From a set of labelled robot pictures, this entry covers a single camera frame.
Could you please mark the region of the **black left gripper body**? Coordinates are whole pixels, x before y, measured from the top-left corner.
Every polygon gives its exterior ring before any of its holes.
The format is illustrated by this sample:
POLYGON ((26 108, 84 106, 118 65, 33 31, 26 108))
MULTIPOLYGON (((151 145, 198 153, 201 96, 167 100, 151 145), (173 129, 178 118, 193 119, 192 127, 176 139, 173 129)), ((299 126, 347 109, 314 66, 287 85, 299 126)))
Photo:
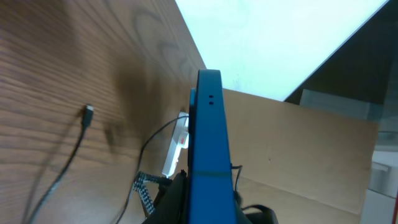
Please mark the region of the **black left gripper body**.
POLYGON ((182 170, 167 190, 146 183, 155 211, 144 223, 273 223, 275 212, 263 205, 244 208, 235 200, 232 183, 227 177, 204 176, 195 185, 182 170))

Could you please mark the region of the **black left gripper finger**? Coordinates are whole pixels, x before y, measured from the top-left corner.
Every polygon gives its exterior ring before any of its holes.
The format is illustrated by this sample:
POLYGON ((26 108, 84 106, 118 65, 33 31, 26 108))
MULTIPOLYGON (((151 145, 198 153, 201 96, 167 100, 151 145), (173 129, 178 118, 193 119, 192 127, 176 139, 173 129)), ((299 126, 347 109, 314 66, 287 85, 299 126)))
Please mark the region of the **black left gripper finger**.
POLYGON ((146 174, 142 171, 137 173, 133 182, 133 190, 139 193, 144 214, 147 217, 155 211, 154 202, 150 197, 149 191, 146 187, 146 183, 148 182, 158 184, 160 189, 165 191, 167 190, 168 186, 172 184, 172 180, 166 177, 146 174))

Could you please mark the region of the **blue Galaxy smartphone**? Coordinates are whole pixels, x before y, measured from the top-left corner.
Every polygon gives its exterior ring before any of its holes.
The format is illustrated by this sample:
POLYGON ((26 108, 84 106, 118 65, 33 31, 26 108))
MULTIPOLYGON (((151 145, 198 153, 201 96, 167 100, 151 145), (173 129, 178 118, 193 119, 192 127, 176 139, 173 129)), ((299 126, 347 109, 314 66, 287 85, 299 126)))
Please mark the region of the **blue Galaxy smartphone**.
POLYGON ((228 129, 219 70, 199 70, 197 87, 191 91, 188 147, 188 178, 227 177, 232 183, 228 129))

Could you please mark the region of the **white power strip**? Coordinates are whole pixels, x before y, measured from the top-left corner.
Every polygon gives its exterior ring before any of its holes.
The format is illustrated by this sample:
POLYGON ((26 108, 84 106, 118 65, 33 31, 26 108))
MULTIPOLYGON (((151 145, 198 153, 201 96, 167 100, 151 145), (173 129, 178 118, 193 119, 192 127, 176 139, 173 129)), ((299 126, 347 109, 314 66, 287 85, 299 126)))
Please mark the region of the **white power strip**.
POLYGON ((172 138, 167 152, 167 157, 164 162, 162 174, 169 178, 173 176, 177 167, 178 159, 182 149, 188 148, 189 133, 188 133, 189 115, 185 112, 178 114, 177 122, 172 133, 172 138))

